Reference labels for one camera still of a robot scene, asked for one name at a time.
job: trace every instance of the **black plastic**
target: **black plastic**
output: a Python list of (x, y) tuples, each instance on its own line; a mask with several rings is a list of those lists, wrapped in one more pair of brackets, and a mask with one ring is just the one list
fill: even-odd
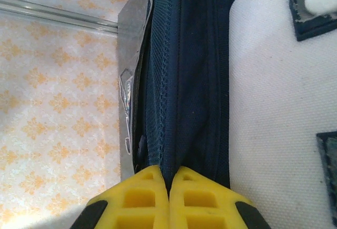
[(271, 229), (255, 207), (244, 202), (236, 202), (235, 205), (248, 229)]
[(318, 133), (316, 136), (330, 200), (332, 222), (337, 227), (337, 132)]
[(87, 206), (78, 216), (70, 229), (95, 229), (95, 226), (100, 220), (106, 206), (107, 201), (105, 200), (100, 200)]

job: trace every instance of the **navy fabric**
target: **navy fabric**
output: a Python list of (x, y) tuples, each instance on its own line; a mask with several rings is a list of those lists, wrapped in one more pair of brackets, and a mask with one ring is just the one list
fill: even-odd
[[(182, 165), (230, 187), (229, 11), (233, 2), (154, 0), (150, 54), (144, 60), (146, 76), (141, 81), (145, 93), (140, 98), (145, 107), (142, 147), (147, 156), (140, 156), (135, 167), (138, 171), (144, 165), (159, 164), (168, 190)], [(137, 149), (135, 153), (144, 154)]]

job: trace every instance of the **white fabric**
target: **white fabric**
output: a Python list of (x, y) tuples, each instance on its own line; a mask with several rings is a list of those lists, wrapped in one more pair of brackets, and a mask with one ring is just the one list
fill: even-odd
[(337, 129), (337, 30), (297, 42), (288, 0), (236, 0), (230, 21), (232, 189), (272, 228), (335, 228), (315, 135)]

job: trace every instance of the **gray metal panel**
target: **gray metal panel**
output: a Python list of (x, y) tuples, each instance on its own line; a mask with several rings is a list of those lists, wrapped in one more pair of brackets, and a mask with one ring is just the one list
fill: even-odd
[[(126, 68), (135, 71), (137, 54), (143, 35), (148, 0), (129, 0), (118, 15), (118, 74)], [(120, 147), (121, 147), (121, 179), (134, 174), (132, 156), (125, 147), (127, 138), (126, 118), (122, 100), (119, 101), (120, 112)]]

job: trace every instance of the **yellow plastic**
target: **yellow plastic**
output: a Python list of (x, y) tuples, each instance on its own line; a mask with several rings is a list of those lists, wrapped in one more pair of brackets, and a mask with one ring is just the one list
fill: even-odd
[(95, 229), (169, 229), (169, 200), (159, 166), (150, 166), (115, 185), (87, 205), (108, 205)]
[(232, 190), (181, 167), (170, 192), (170, 228), (247, 229), (235, 206), (238, 201), (253, 205)]

